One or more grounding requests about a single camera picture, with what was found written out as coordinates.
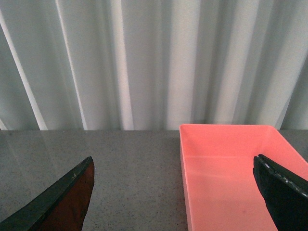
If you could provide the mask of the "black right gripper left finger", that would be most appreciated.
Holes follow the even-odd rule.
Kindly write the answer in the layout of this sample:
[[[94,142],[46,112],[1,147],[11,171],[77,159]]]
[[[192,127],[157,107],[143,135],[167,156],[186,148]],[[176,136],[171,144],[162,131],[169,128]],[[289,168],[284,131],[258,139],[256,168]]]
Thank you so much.
[[[2,231],[80,231],[94,186],[94,162],[85,158],[23,208],[0,223]]]

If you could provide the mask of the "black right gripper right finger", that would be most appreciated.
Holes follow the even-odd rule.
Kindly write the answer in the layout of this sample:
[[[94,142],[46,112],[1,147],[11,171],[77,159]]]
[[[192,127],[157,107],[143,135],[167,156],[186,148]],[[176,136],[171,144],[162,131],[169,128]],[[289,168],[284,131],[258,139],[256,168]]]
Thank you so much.
[[[279,231],[308,229],[308,181],[263,154],[254,157],[253,175]]]

